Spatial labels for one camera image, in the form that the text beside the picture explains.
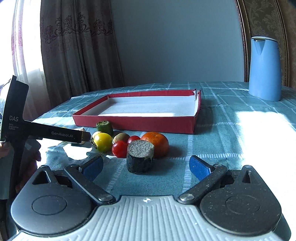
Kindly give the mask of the person's left hand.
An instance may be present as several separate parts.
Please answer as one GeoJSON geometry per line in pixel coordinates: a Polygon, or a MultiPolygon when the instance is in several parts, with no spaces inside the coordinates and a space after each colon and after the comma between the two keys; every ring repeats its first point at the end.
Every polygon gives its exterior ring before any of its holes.
{"type": "Polygon", "coordinates": [[[14,149],[10,142],[1,142],[0,144],[0,159],[14,153],[14,149]]]}

